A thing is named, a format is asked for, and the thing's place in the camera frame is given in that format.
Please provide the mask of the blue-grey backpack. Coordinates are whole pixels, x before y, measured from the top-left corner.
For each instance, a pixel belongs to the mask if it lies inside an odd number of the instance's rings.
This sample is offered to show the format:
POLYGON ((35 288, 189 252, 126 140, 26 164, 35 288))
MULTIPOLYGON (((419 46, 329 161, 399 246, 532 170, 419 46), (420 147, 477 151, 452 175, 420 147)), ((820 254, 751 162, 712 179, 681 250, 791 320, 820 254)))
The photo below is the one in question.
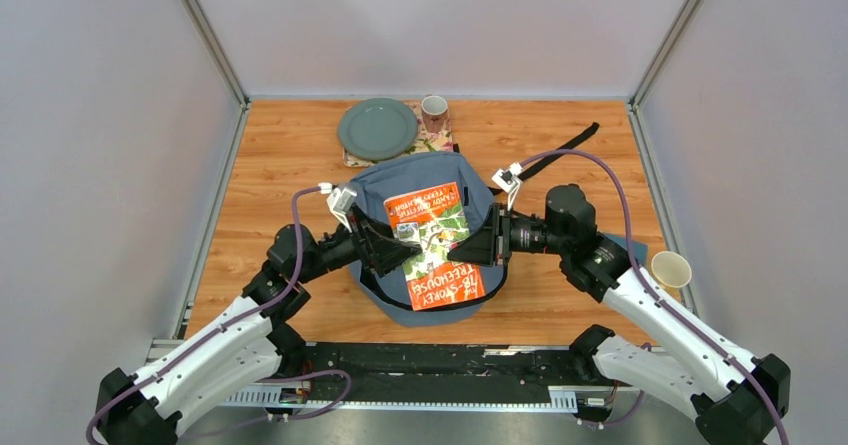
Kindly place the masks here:
POLYGON ((381 162, 350 184, 368 217, 387 224, 393 238, 421 248, 383 277, 360 262, 348 268, 393 322, 414 328, 465 320, 505 284, 503 266, 448 259, 452 248, 484 224, 497 193, 458 151, 381 162))

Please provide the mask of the orange treehouse book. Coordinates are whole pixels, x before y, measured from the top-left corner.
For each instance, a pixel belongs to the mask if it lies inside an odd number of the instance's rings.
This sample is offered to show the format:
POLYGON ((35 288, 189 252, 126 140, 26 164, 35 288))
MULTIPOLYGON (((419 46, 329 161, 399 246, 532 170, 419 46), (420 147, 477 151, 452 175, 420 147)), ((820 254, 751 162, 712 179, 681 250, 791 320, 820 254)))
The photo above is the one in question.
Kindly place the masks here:
POLYGON ((413 310, 459 305, 485 295, 478 266, 447 259, 471 235, 455 182, 392 196, 384 207, 394 236, 422 248, 402 265, 413 310))

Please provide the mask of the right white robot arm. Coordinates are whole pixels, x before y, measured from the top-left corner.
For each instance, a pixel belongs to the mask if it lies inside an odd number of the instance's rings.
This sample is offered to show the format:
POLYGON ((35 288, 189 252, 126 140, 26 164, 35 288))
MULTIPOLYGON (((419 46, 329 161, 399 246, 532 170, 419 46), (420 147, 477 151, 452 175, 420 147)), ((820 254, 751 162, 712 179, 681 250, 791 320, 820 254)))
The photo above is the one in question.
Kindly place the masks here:
POLYGON ((507 265, 515 252, 558 256, 574 288, 629 318, 664 351, 658 356, 593 325, 571 345, 577 380, 637 387, 692 419, 710 444, 761 444, 777 430, 788 410, 788 365, 732 343, 671 297, 625 246, 598 231, 595 208, 577 185, 552 188, 541 217, 492 205, 484 225, 448 257, 507 265))

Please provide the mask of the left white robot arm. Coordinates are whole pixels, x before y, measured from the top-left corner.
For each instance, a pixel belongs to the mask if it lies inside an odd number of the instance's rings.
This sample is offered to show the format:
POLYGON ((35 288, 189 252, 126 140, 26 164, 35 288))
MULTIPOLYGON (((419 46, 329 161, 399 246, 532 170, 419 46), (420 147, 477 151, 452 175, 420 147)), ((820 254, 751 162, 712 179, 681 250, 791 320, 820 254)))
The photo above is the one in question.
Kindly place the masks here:
POLYGON ((420 251, 357 206, 320 240, 299 223, 281 228, 260 271, 213 322, 157 361, 101 380, 87 441, 175 444, 244 387, 274 374, 296 378, 306 355, 287 321, 309 298, 303 282, 352 263, 383 276, 420 251))

